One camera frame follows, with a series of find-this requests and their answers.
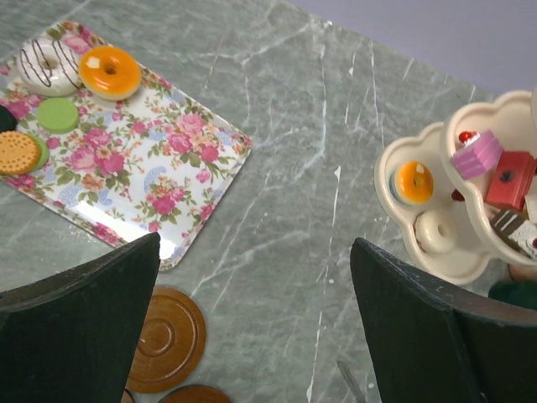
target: toy donut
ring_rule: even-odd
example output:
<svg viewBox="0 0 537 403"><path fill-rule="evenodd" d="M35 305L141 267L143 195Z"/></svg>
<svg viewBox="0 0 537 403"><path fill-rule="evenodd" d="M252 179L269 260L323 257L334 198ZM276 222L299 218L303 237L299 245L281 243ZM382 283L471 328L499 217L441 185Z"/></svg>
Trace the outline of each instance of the toy donut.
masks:
<svg viewBox="0 0 537 403"><path fill-rule="evenodd" d="M142 82L138 62L125 50L97 46L81 58L78 70L88 90L108 101L121 101L133 95Z"/></svg>
<svg viewBox="0 0 537 403"><path fill-rule="evenodd" d="M442 212L421 214L416 219L414 232L418 244L428 254L446 254L455 248L455 229Z"/></svg>
<svg viewBox="0 0 537 403"><path fill-rule="evenodd" d="M81 86L79 56L59 40L32 39L18 52L17 69L24 85L46 97L65 97Z"/></svg>
<svg viewBox="0 0 537 403"><path fill-rule="evenodd" d="M401 165L390 178L392 195L401 203L418 206L429 201L434 190L433 175L418 161Z"/></svg>

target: green cloth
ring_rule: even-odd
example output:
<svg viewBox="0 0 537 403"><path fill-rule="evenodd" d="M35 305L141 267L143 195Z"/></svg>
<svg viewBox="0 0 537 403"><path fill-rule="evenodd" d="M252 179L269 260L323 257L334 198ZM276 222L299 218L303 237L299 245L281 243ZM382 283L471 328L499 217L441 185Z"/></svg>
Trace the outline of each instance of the green cloth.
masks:
<svg viewBox="0 0 537 403"><path fill-rule="evenodd" d="M490 289L488 297L522 308L537 310L537 281L502 281Z"/></svg>

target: toy food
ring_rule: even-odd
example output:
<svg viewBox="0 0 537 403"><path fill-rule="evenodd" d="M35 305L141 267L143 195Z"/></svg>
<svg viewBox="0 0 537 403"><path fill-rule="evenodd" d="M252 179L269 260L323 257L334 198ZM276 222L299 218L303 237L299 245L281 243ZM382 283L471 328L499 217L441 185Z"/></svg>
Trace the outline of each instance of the toy food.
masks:
<svg viewBox="0 0 537 403"><path fill-rule="evenodd" d="M491 130L484 133L463 132L459 140L462 148L451 157L451 163L464 180L489 172L503 152L502 145Z"/></svg>
<svg viewBox="0 0 537 403"><path fill-rule="evenodd" d="M108 101L132 96L142 82L138 62L125 50L112 46L88 50L81 58L79 74L91 92Z"/></svg>
<svg viewBox="0 0 537 403"><path fill-rule="evenodd" d="M428 254L446 254L455 247L456 231L449 218L439 211L424 212L414 224L416 240Z"/></svg>
<svg viewBox="0 0 537 403"><path fill-rule="evenodd" d="M21 175L30 172L39 162L41 151L37 142L20 132L0 133L0 174Z"/></svg>
<svg viewBox="0 0 537 403"><path fill-rule="evenodd" d="M419 161L401 165L390 178L390 191L401 203L418 206L429 201L434 191L433 175Z"/></svg>
<svg viewBox="0 0 537 403"><path fill-rule="evenodd" d="M50 98L37 109L37 121L51 133L67 133L78 125L79 113L67 98Z"/></svg>
<svg viewBox="0 0 537 403"><path fill-rule="evenodd" d="M536 165L534 157L527 151L505 151L491 179L485 202L521 212Z"/></svg>
<svg viewBox="0 0 537 403"><path fill-rule="evenodd" d="M32 39L18 52L17 69L24 85L46 97L64 97L81 86L79 56L59 40Z"/></svg>
<svg viewBox="0 0 537 403"><path fill-rule="evenodd" d="M17 129L17 119L9 109L0 105L0 133L11 132Z"/></svg>
<svg viewBox="0 0 537 403"><path fill-rule="evenodd" d="M537 226L511 210L501 210L491 220L494 232L511 248L537 258Z"/></svg>

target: pink cake slice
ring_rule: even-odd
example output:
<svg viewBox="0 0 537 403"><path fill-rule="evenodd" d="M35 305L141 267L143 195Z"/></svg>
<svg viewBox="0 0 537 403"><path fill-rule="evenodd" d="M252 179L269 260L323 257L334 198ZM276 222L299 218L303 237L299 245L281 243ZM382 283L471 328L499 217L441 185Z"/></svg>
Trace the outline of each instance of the pink cake slice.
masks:
<svg viewBox="0 0 537 403"><path fill-rule="evenodd" d="M461 174L462 179L468 180L489 172L498 164L502 153L502 145L492 130L487 130L481 133L477 140L457 150L451 158L451 163Z"/></svg>

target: green macaron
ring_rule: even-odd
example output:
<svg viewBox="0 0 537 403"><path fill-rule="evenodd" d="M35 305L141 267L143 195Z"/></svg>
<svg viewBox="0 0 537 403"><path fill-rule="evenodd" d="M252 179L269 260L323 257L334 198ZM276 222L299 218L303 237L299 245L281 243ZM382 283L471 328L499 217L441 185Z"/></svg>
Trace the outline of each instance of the green macaron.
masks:
<svg viewBox="0 0 537 403"><path fill-rule="evenodd" d="M51 133L67 133L78 126L76 105L67 98L49 98L37 108L37 121Z"/></svg>
<svg viewBox="0 0 537 403"><path fill-rule="evenodd" d="M37 143L37 145L39 146L39 151L41 152L41 154L40 154L38 161L35 163L34 168L32 168L32 170L40 170L41 168L43 168L43 165L45 165L47 161L49 160L49 157L50 157L49 147L47 146L47 143L45 143L45 141L42 138L38 136L34 136L32 134L27 134L27 136L31 137L35 141L35 143Z"/></svg>

